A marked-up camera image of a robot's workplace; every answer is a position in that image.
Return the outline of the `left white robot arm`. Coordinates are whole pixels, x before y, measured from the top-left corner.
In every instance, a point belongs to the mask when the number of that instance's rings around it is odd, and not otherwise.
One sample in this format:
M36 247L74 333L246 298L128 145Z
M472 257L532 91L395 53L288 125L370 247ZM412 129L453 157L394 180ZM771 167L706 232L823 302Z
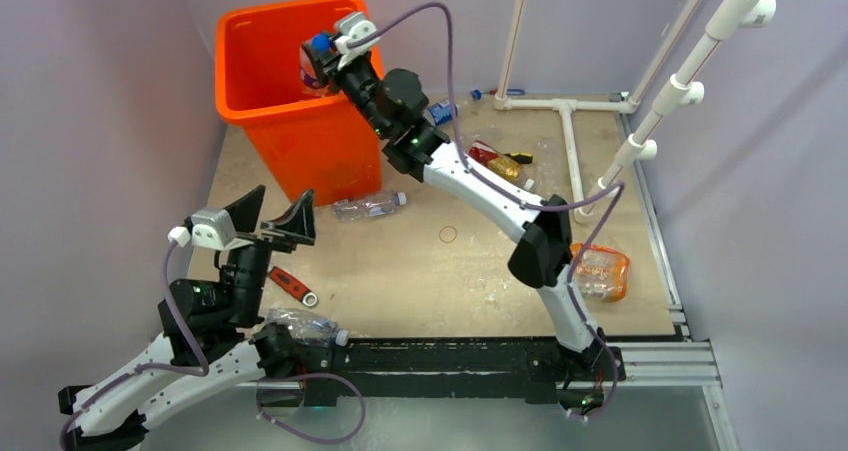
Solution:
M218 277L164 278L161 333L109 377L60 391L67 417L61 449L130 450L166 409L214 395L226 381L284 380L295 373L295 340L285 326L265 321L259 307L273 253L315 242L315 192L304 191L281 216L262 221L265 192L258 185L223 208L194 212L169 231L170 251L213 251Z

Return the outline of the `crushed bottle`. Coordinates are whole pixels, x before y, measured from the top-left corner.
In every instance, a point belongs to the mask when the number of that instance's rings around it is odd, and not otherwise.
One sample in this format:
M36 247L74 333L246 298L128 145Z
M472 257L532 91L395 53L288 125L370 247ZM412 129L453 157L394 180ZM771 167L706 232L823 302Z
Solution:
M349 331L336 321L311 311L291 308L272 308L266 320L286 327L299 344L330 348L348 344Z

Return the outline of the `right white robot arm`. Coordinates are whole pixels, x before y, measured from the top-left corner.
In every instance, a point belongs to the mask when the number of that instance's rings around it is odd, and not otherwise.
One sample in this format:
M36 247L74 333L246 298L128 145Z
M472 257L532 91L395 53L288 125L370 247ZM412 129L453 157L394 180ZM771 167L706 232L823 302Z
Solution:
M584 378L599 367L601 357L615 358L574 283L589 247L571 250L570 204L556 195L543 199L521 192L470 161L457 138L449 138L425 118L429 101L416 73L393 69L380 77L369 54L349 58L310 44L301 49L319 87L339 91L349 100L384 141L383 152L399 173L466 202L515 243L508 269L537 290L569 375Z

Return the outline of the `orange drink bottle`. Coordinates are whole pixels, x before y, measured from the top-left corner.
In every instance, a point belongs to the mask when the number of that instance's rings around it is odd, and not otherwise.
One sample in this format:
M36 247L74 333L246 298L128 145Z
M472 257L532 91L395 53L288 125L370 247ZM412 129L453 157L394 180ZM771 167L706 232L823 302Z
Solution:
M574 283L584 299L618 302L625 298L631 260L615 249L591 244L579 260Z

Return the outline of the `small clear bottle white cap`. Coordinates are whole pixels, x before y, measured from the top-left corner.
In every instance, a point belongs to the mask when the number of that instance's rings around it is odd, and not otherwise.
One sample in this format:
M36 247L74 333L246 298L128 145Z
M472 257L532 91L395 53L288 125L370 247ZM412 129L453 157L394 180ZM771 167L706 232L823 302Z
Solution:
M393 214L407 203L405 192L383 190L359 199L337 201L332 209L337 219L351 222Z

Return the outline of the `Pepsi label clear bottle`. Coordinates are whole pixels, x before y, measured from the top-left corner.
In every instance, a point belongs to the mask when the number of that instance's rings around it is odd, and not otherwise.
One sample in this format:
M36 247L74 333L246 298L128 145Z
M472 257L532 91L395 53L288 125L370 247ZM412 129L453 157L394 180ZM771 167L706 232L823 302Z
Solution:
M325 96L327 88L321 85L318 71L321 69L317 57L320 53L330 50L332 43L325 32L306 39L301 43L299 49L299 79L302 84L302 92L311 97Z

